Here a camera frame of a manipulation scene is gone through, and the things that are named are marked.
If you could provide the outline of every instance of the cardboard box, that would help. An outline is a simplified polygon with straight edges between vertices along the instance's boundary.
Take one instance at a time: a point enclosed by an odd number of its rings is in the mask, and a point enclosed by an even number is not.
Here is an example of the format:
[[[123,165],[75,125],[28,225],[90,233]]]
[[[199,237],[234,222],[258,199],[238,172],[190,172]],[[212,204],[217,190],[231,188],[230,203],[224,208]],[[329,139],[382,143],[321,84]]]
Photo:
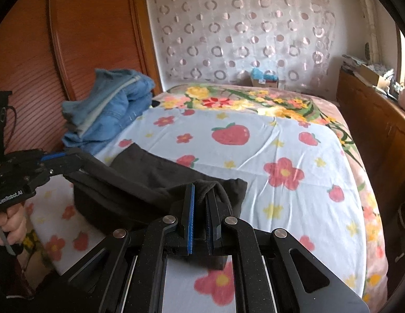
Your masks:
[[[377,86],[378,88],[386,89],[390,85],[389,80],[384,79],[382,76],[378,75],[373,70],[370,70],[364,64],[360,65],[359,74],[369,83],[372,83],[374,86]]]
[[[278,81],[273,81],[273,80],[252,80],[252,86],[253,87],[260,87],[260,88],[278,88]]]

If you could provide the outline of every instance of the floral bedsheet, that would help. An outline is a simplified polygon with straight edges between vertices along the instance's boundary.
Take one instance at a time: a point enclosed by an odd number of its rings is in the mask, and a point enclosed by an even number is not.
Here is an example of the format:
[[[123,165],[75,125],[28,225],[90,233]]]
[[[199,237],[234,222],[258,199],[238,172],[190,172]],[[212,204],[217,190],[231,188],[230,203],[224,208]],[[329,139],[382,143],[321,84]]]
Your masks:
[[[330,128],[343,147],[358,188],[366,231],[366,278],[362,299],[371,312],[377,312],[387,300],[388,261],[381,215],[363,162],[349,129],[335,105],[314,96],[269,88],[225,85],[179,85],[158,95],[165,109],[210,109],[240,111],[259,115],[291,118],[308,128],[317,123]],[[343,279],[354,287],[355,275]]]

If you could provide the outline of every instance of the bedsheet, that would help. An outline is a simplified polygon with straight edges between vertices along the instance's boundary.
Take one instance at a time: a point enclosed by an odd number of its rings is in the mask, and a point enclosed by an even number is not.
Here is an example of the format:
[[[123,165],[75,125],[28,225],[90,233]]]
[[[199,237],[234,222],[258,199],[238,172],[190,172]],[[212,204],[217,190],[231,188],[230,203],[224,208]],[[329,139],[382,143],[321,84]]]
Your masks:
[[[364,217],[349,163],[329,128],[257,114],[158,107],[96,156],[110,164],[132,142],[208,175],[247,181],[243,220],[264,231],[287,229],[341,279],[353,277],[351,288],[362,295]],[[75,210],[71,184],[62,176],[39,188],[26,208],[60,274],[103,238]],[[224,271],[207,271],[170,260],[165,287],[164,312],[176,312],[178,305],[201,313],[235,312],[230,262]]]
[[[162,107],[212,110],[235,110],[283,118],[304,123],[318,123],[330,128],[339,138],[358,187],[366,229],[367,269],[362,299],[371,312],[377,312],[387,301],[388,261],[381,215],[362,159],[349,129],[337,107],[318,97],[279,89],[232,85],[178,85],[156,97]],[[351,286],[354,276],[344,279]]]

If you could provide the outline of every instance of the human hand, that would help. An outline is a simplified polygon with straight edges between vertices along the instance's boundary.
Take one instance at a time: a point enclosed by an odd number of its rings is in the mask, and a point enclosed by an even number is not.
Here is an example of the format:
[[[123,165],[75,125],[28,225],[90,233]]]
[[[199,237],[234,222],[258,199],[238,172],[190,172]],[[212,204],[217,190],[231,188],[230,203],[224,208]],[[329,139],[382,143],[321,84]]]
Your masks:
[[[22,243],[26,237],[26,217],[22,204],[11,206],[7,213],[0,213],[0,227],[4,232],[10,232],[7,236],[9,244]]]

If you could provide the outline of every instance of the wooden headboard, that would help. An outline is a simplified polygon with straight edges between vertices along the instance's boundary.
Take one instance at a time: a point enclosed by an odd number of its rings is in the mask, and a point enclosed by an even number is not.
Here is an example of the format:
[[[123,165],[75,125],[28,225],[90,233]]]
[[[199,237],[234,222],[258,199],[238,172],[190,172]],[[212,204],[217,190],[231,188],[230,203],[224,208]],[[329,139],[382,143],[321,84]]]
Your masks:
[[[7,151],[62,148],[61,103],[89,94],[94,68],[135,69],[162,92],[146,0],[17,0],[0,24],[0,91],[18,116]]]

